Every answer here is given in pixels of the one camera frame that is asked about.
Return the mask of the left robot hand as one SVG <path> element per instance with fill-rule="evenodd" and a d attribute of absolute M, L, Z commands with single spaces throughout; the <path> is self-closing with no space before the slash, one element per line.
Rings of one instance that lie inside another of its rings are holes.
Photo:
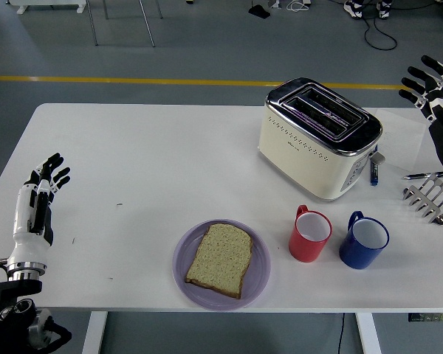
<path fill-rule="evenodd" d="M 64 158 L 55 153 L 39 164 L 18 191 L 13 224 L 15 247 L 7 263 L 45 264 L 53 242 L 51 205 L 55 195 L 70 181 L 70 169 Z"/>

